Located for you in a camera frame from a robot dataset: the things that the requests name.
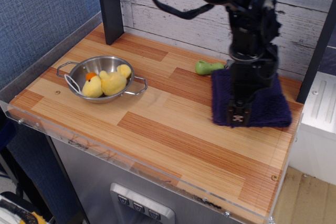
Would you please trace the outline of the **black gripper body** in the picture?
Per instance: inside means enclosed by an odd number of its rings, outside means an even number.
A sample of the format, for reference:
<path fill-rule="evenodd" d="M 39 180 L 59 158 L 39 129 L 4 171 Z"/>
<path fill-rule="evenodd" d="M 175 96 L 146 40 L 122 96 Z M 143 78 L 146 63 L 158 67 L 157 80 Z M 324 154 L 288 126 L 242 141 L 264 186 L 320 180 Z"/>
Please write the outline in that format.
<path fill-rule="evenodd" d="M 271 88 L 277 68 L 277 57 L 262 57 L 246 62 L 236 60 L 230 67 L 234 105 L 244 108 L 252 103 L 258 91 Z"/>

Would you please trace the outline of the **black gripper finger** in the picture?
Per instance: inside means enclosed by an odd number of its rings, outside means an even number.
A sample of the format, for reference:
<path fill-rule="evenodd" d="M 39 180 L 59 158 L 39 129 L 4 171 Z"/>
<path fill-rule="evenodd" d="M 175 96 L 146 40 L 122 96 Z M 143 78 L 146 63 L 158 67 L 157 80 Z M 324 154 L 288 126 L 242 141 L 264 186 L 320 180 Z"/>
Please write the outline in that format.
<path fill-rule="evenodd" d="M 246 105 L 243 109 L 243 126 L 247 126 L 249 121 L 250 121 L 250 116 L 251 116 L 251 106 Z"/>
<path fill-rule="evenodd" d="M 235 126 L 235 122 L 233 121 L 233 117 L 235 115 L 235 107 L 234 107 L 234 100 L 229 100 L 228 101 L 228 106 L 227 106 L 227 123 L 230 126 Z"/>

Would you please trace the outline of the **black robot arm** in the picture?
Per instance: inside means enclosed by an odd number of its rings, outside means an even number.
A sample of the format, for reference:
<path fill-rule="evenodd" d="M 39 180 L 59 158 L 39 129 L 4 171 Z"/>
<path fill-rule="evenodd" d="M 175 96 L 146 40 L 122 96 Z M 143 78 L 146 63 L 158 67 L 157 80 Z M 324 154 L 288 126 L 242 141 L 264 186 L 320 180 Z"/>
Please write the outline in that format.
<path fill-rule="evenodd" d="M 255 94 L 272 87 L 278 68 L 278 47 L 272 43 L 281 24 L 276 0 L 204 0 L 225 6 L 232 31 L 229 55 L 232 96 L 227 105 L 227 123 L 246 126 Z"/>

